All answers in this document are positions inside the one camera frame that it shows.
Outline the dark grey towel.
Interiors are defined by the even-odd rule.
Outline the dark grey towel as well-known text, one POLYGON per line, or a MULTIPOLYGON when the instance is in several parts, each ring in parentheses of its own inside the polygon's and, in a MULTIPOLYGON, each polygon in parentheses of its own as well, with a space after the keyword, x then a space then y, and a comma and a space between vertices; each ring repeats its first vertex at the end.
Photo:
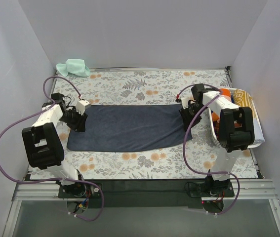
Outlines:
POLYGON ((186 137, 181 105, 101 106, 86 110, 85 132, 70 131, 75 152, 143 152, 181 145, 186 137))

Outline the orange peach printed towel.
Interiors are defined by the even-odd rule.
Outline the orange peach printed towel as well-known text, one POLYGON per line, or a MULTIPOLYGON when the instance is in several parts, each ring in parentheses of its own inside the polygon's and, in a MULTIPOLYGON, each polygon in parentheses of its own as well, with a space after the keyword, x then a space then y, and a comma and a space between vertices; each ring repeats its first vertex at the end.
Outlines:
MULTIPOLYGON (((231 102, 232 100, 230 91, 226 88, 221 88, 221 91, 222 95, 231 102)), ((219 116, 214 111, 211 111, 211 118, 213 122, 219 122, 219 116)))

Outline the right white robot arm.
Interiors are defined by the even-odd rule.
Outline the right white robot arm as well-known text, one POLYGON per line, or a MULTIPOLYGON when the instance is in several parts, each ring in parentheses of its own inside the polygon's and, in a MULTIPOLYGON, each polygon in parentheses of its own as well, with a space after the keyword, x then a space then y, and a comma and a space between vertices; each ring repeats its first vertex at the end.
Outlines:
POLYGON ((195 184, 194 189, 199 196, 222 197, 233 190, 230 177, 238 156, 255 140, 253 111, 232 103, 222 89, 212 85, 199 83, 189 88, 192 99, 176 96, 176 102, 182 105, 180 115, 186 133, 200 122, 202 112, 210 109, 219 116, 217 141, 221 147, 214 166, 204 173, 204 181, 195 184))

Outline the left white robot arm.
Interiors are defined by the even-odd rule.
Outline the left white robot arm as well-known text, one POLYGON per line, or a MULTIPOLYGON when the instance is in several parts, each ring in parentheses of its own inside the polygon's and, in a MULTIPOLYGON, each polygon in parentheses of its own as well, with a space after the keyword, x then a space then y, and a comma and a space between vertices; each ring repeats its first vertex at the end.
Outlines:
POLYGON ((22 138, 32 168, 48 171, 62 189, 75 197, 86 194, 87 185, 81 173, 65 161, 65 153, 56 126, 64 122, 74 132, 85 132, 86 109, 91 106, 80 99, 74 106, 67 106, 61 93, 51 94, 51 102, 42 106, 43 113, 31 126, 22 130, 22 138))

